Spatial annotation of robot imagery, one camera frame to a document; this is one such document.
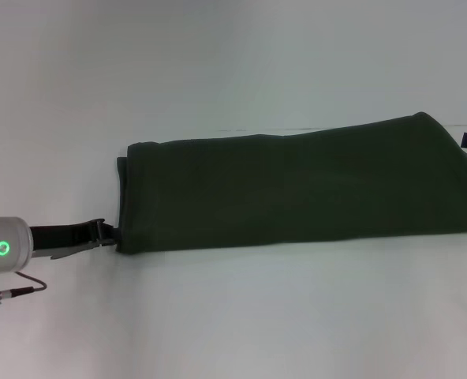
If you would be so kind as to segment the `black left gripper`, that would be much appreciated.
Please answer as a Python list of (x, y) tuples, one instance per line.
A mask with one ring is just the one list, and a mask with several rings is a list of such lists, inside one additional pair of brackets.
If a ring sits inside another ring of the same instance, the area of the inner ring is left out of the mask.
[(35, 253), (72, 253), (98, 246), (117, 246), (119, 228), (93, 219), (83, 223), (30, 227)]

